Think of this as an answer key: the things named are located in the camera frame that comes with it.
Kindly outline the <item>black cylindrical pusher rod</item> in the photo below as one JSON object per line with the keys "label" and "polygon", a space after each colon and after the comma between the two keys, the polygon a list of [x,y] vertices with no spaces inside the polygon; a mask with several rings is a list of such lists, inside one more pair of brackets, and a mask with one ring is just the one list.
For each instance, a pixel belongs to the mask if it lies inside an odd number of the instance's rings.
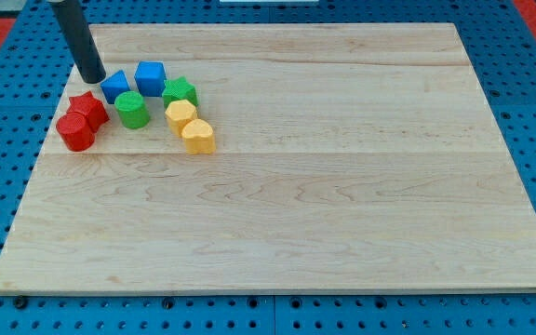
{"label": "black cylindrical pusher rod", "polygon": [[49,0],[83,81],[97,84],[106,72],[79,0]]}

